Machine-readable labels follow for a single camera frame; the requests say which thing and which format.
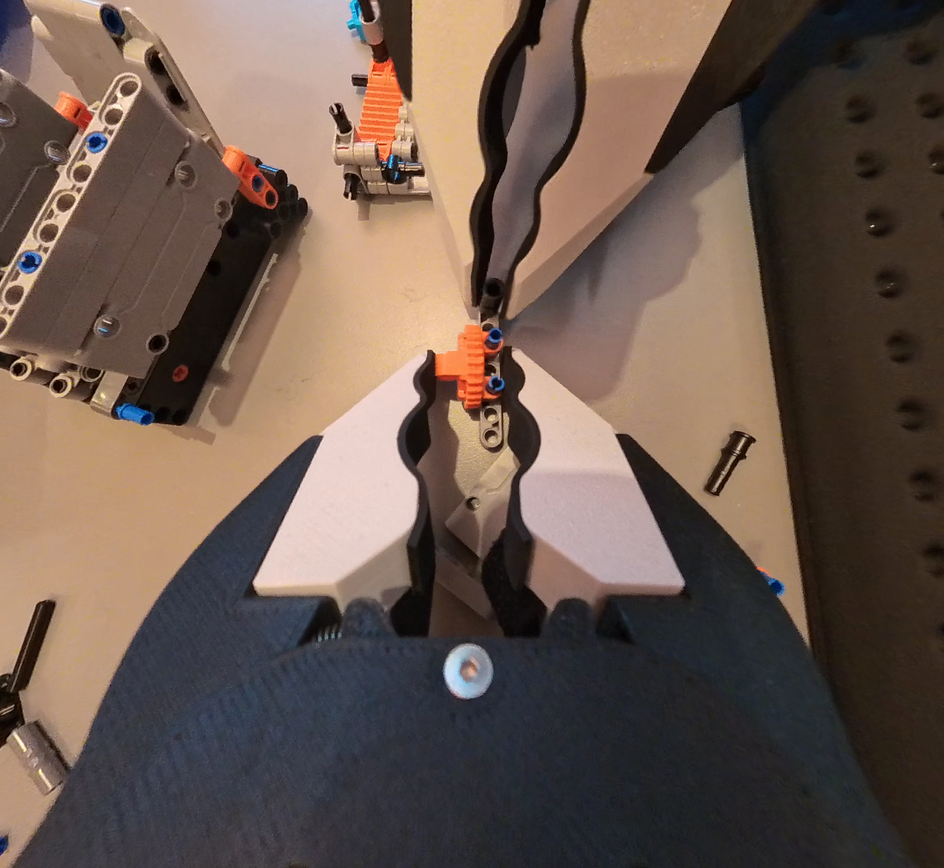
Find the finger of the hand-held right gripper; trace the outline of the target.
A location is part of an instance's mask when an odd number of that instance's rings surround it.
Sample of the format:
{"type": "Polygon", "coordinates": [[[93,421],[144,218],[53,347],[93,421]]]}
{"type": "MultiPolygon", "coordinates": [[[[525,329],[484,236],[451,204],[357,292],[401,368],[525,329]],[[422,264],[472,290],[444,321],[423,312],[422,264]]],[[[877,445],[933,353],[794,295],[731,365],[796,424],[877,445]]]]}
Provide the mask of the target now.
{"type": "Polygon", "coordinates": [[[412,0],[411,118],[467,308],[478,308],[508,162],[503,101],[546,0],[412,0]]]}
{"type": "Polygon", "coordinates": [[[549,1],[500,180],[504,312],[534,302],[651,180],[733,1],[549,1]]]}

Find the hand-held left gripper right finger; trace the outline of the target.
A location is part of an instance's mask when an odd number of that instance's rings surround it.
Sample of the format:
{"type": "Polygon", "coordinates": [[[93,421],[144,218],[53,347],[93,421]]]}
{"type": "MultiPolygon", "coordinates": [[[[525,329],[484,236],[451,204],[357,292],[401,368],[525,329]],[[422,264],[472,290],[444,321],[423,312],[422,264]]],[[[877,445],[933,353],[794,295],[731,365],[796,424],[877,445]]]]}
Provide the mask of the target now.
{"type": "Polygon", "coordinates": [[[505,363],[513,476],[500,564],[553,610],[682,592],[684,580],[617,431],[532,358],[505,363]]]}

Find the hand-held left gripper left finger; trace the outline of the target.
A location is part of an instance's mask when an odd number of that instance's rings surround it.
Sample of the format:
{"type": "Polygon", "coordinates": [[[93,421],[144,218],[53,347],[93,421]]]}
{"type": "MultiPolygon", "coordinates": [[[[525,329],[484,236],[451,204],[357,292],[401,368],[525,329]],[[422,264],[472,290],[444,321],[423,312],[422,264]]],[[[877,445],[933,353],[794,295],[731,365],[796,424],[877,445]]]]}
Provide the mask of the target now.
{"type": "Polygon", "coordinates": [[[429,614],[435,553],[419,462],[436,388],[434,355],[416,355],[324,430],[256,573],[257,595],[429,614]]]}

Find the grey beam with black pin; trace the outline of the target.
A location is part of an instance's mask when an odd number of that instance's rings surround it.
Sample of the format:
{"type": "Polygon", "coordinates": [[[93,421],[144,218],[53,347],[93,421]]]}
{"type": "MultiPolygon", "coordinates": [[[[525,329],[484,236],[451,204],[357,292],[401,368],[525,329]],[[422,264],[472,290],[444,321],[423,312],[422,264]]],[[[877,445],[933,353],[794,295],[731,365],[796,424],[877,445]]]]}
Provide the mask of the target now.
{"type": "Polygon", "coordinates": [[[446,528],[479,558],[485,558],[505,528],[519,462],[505,447],[445,521],[446,528]]]}

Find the orange connector block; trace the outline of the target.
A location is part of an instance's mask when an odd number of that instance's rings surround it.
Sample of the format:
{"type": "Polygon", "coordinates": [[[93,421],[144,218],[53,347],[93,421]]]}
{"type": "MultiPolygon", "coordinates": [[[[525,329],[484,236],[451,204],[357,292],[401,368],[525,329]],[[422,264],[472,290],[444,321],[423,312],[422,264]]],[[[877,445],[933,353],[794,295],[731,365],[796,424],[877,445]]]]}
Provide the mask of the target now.
{"type": "Polygon", "coordinates": [[[503,396],[505,338],[497,317],[467,324],[455,347],[435,355],[438,382],[453,387],[455,400],[478,423],[482,447],[496,453],[505,446],[503,396]]]}

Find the small orange grey subassembly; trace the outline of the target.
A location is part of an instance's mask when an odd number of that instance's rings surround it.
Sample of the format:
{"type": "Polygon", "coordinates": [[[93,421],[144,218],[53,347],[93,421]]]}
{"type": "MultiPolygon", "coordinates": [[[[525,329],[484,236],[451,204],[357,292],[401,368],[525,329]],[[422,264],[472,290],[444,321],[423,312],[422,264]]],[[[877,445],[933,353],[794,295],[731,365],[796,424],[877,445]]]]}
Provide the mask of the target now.
{"type": "Polygon", "coordinates": [[[431,196],[426,169],[388,49],[378,0],[352,0],[348,29],[371,50],[368,69],[351,76],[363,95],[360,119],[352,121],[341,103],[328,112],[335,124],[334,163],[344,176],[348,200],[374,196],[431,196]]]}

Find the loose black pin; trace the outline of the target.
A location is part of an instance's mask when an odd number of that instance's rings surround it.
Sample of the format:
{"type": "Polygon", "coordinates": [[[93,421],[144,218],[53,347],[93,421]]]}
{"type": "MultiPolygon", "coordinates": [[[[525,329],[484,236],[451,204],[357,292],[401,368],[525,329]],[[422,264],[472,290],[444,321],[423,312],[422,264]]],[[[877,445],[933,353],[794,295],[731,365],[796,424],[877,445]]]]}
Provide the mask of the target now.
{"type": "Polygon", "coordinates": [[[704,484],[703,489],[707,494],[717,497],[723,492],[737,466],[746,459],[756,441],[754,436],[744,431],[736,430],[729,435],[704,484]]]}

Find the black angled axle piece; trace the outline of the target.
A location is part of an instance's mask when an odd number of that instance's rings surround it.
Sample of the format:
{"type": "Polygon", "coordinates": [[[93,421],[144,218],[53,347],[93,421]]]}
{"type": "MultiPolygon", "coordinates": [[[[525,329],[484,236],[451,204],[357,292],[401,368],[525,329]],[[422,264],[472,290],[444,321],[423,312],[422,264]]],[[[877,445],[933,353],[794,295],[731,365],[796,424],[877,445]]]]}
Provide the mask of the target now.
{"type": "Polygon", "coordinates": [[[13,668],[1,675],[3,715],[12,712],[10,709],[19,700],[20,692],[30,685],[56,606],[55,600],[43,600],[35,604],[13,668]]]}

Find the grey black robot model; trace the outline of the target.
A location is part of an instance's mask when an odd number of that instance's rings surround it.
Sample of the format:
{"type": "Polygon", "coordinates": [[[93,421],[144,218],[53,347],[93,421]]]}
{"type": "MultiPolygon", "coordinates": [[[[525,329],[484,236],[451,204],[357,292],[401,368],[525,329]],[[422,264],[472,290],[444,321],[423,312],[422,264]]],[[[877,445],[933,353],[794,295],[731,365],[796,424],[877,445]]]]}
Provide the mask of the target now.
{"type": "Polygon", "coordinates": [[[186,426],[309,207],[225,146],[128,8],[23,0],[77,96],[2,71],[2,371],[138,426],[186,426]]]}

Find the grey pin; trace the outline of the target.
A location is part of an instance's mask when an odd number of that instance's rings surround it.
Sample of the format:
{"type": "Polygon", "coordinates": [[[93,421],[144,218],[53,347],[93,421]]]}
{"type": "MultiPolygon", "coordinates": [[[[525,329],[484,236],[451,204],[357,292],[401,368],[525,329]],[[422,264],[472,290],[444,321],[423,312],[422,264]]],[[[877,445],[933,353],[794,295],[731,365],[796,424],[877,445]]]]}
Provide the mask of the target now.
{"type": "Polygon", "coordinates": [[[13,729],[6,745],[43,796],[58,789],[69,775],[69,764],[39,722],[13,729]]]}

